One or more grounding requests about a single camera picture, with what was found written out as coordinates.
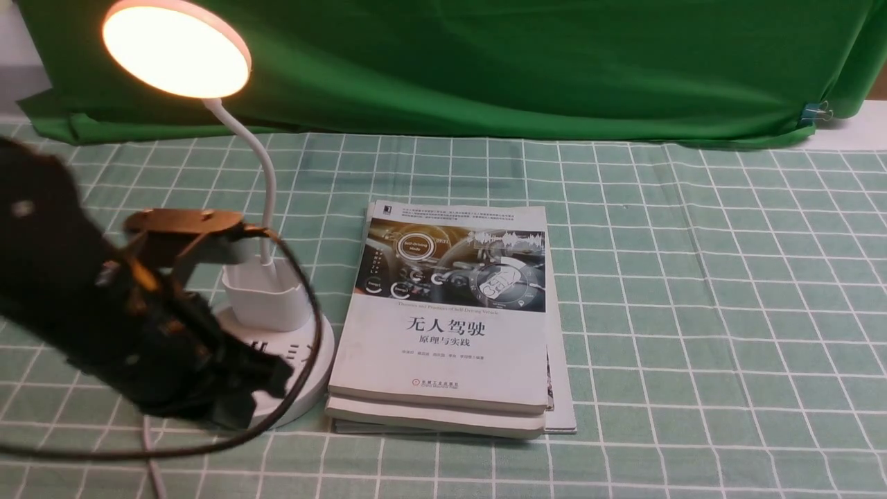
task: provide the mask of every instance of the screw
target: screw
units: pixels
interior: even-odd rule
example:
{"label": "screw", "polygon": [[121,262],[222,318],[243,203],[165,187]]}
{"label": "screw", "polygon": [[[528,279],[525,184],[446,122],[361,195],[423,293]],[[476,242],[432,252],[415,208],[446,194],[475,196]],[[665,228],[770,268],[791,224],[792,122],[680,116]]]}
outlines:
{"label": "screw", "polygon": [[24,218],[31,213],[34,213],[34,203],[27,199],[12,204],[12,215],[15,218]]}

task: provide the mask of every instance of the glowing lamp light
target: glowing lamp light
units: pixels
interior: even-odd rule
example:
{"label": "glowing lamp light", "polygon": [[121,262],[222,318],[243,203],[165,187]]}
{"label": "glowing lamp light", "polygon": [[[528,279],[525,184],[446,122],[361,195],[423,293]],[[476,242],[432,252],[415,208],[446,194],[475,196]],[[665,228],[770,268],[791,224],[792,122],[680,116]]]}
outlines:
{"label": "glowing lamp light", "polygon": [[246,42],[228,23],[181,0],[118,2],[102,39],[123,69],[182,97],[228,97],[247,84],[252,68]]}

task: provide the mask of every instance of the green backdrop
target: green backdrop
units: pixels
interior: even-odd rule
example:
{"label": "green backdrop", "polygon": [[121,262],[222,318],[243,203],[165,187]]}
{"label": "green backdrop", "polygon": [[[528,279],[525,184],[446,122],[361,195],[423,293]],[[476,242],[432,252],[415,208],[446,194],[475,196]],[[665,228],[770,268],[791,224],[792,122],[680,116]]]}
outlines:
{"label": "green backdrop", "polygon": [[[21,0],[68,142],[221,132],[104,52],[113,0]],[[855,114],[887,57],[885,0],[198,0],[246,39],[229,109],[257,128],[773,147],[805,105]]]}

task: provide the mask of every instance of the green plaid tablecloth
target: green plaid tablecloth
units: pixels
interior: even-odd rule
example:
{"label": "green plaid tablecloth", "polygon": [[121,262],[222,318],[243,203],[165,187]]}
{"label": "green plaid tablecloth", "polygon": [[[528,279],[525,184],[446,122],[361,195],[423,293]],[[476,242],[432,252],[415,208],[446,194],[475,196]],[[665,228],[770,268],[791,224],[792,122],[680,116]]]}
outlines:
{"label": "green plaid tablecloth", "polygon": [[[117,241],[152,206],[243,210],[263,181],[228,137],[73,148]],[[330,433],[320,407],[232,452],[161,463],[172,498],[858,498],[887,495],[887,154],[263,137],[275,226],[341,329],[372,199],[547,207],[579,432],[522,443]],[[192,287],[220,303],[218,267]],[[137,447],[139,417],[11,324],[0,434]],[[159,446],[210,438],[155,422]],[[139,463],[0,458],[0,496],[153,497]]]}

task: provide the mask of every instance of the white book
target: white book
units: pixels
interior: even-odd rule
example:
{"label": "white book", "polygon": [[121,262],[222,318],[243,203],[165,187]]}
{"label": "white book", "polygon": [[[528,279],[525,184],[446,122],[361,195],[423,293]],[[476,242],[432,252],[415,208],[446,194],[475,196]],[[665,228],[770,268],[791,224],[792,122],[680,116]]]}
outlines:
{"label": "white book", "polygon": [[368,216],[330,393],[542,415],[545,208],[378,201]]}
{"label": "white book", "polygon": [[575,433],[576,413],[569,387],[567,358],[563,348],[561,314],[558,310],[557,289],[551,252],[546,252],[546,313],[549,393],[552,395],[546,409],[542,428],[536,429],[531,418],[503,418],[495,413],[439,410],[422,406],[390,404],[369,400],[354,401],[331,395],[327,414],[337,417],[335,428],[340,433],[399,433],[464,432],[494,436],[531,439],[545,433]]}

